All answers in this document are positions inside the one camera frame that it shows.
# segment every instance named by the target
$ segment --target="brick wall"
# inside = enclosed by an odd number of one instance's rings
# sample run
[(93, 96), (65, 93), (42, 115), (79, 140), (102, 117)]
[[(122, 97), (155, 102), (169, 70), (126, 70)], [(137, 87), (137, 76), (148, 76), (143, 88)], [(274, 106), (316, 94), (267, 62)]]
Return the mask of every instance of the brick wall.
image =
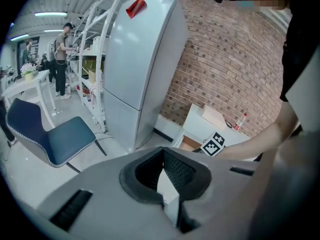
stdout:
[(192, 103), (207, 104), (253, 137), (277, 117), (285, 37), (257, 13), (213, 0), (180, 0), (189, 39), (161, 114), (182, 125)]

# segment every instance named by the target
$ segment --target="potted plant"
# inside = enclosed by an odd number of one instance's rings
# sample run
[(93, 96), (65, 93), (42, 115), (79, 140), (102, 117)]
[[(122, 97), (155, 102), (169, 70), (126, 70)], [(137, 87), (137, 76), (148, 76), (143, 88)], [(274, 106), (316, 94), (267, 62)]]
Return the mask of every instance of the potted plant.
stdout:
[(34, 79), (34, 74), (33, 74), (34, 71), (36, 71), (36, 66), (32, 65), (31, 63), (24, 64), (20, 69), (21, 75), (25, 76), (26, 82)]

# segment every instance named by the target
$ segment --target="white box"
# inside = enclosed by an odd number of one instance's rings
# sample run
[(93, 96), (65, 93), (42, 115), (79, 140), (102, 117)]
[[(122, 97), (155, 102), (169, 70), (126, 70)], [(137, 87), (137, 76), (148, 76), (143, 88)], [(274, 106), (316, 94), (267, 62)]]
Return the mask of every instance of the white box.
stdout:
[(216, 111), (206, 104), (203, 107), (202, 118), (204, 118), (220, 130), (224, 130), (227, 127), (224, 116), (220, 112)]
[(225, 146), (225, 138), (214, 132), (201, 146), (202, 151), (208, 156), (215, 157)]

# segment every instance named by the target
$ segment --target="white table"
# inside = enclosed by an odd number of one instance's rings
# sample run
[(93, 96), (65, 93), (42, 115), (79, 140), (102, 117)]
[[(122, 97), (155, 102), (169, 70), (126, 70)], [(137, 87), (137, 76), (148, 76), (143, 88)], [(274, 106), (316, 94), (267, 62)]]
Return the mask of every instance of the white table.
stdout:
[(203, 109), (201, 107), (195, 104), (191, 105), (183, 127), (171, 143), (172, 147), (179, 147), (184, 136), (187, 136), (188, 138), (202, 144), (204, 140), (210, 137), (213, 132), (218, 132), (225, 139), (224, 145), (226, 147), (250, 139), (250, 137), (244, 133), (241, 133), (233, 128), (226, 127), (223, 130), (217, 128), (212, 123), (205, 120), (202, 117), (202, 114)]
[(46, 118), (48, 119), (48, 121), (49, 121), (50, 125), (52, 126), (52, 128), (54, 128), (55, 124), (54, 124), (54, 122), (52, 121), (52, 119), (50, 117), (50, 114), (49, 114), (48, 109), (46, 107), (46, 103), (45, 103), (45, 100), (44, 100), (42, 89), (41, 89), (41, 82), (45, 81), (45, 85), (47, 87), (47, 91), (49, 92), (49, 97), (50, 97), (51, 104), (53, 106), (53, 109), (56, 110), (57, 108), (56, 108), (56, 105), (55, 105), (55, 102), (54, 102), (54, 98), (53, 98), (51, 90), (50, 90), (49, 73), (50, 73), (49, 70), (43, 70), (43, 71), (40, 71), (38, 73), (38, 75), (36, 75), (34, 77), (34, 79), (32, 79), (31, 81), (26, 81), (26, 80), (22, 80), (22, 81), (18, 81), (18, 82), (16, 81), (15, 83), (10, 85), (2, 93), (2, 96), (4, 97), (4, 100), (5, 100), (6, 104), (7, 104), (7, 106), (10, 106), (11, 105), (10, 97), (12, 97), (14, 95), (17, 95), (17, 94), (19, 94), (21, 92), (24, 92), (26, 90), (29, 90), (29, 89), (32, 89), (32, 88), (36, 88), (36, 92), (37, 92), (38, 96), (28, 100), (28, 102), (31, 102), (31, 103), (40, 102)]

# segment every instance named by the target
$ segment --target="vent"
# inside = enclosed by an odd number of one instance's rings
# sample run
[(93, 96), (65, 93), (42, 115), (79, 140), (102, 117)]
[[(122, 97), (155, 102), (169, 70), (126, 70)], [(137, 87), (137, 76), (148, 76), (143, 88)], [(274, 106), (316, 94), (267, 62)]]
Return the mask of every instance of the vent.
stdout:
[(68, 231), (91, 196), (92, 193), (89, 191), (78, 190), (50, 221), (57, 227)]
[(230, 169), (230, 171), (237, 173), (237, 174), (247, 175), (247, 176), (252, 176), (254, 174), (253, 170), (243, 169), (243, 168), (239, 168), (239, 167), (232, 167)]

